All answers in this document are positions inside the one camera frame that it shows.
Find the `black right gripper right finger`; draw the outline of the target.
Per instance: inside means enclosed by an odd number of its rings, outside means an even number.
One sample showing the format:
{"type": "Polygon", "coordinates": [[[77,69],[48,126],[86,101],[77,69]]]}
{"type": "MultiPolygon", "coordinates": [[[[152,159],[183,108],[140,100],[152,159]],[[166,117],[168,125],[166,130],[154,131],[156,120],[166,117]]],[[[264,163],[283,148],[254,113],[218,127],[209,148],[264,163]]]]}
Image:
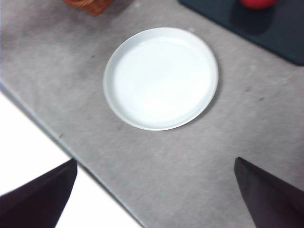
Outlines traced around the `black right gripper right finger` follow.
{"type": "Polygon", "coordinates": [[[304,192],[275,175],[237,157],[234,173],[257,228],[302,228],[304,192]]]}

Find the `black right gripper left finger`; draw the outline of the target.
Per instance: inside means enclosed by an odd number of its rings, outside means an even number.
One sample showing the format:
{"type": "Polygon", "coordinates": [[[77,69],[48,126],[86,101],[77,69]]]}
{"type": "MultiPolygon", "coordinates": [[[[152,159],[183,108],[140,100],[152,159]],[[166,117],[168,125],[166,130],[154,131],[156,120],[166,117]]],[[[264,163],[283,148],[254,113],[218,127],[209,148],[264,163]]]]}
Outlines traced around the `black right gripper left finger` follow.
{"type": "Polygon", "coordinates": [[[74,159],[0,197],[2,228],[54,228],[77,176],[74,159]]]}

